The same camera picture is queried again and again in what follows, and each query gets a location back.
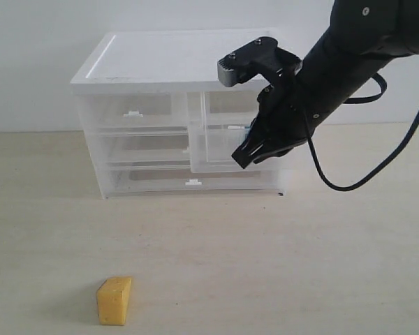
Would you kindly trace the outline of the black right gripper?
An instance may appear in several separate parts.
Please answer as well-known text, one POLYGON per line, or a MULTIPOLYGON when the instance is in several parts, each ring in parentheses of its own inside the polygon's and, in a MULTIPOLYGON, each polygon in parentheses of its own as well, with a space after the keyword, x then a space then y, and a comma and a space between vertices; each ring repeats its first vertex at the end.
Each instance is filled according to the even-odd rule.
POLYGON ((242 168, 285 156, 311 142, 310 93, 293 69, 259 70, 267 86, 258 96, 258 114, 231 157, 242 168))

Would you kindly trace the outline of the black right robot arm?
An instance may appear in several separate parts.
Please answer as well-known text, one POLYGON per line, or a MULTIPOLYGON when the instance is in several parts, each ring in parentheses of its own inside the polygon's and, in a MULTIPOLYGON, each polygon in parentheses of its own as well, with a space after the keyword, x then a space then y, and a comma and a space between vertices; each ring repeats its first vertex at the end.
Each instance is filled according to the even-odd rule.
POLYGON ((260 74, 268 86, 247 138, 233 152, 242 168, 300 146, 392 60, 419 54, 419 1, 336 1, 330 26, 300 59, 260 37, 223 62, 234 83, 260 74))

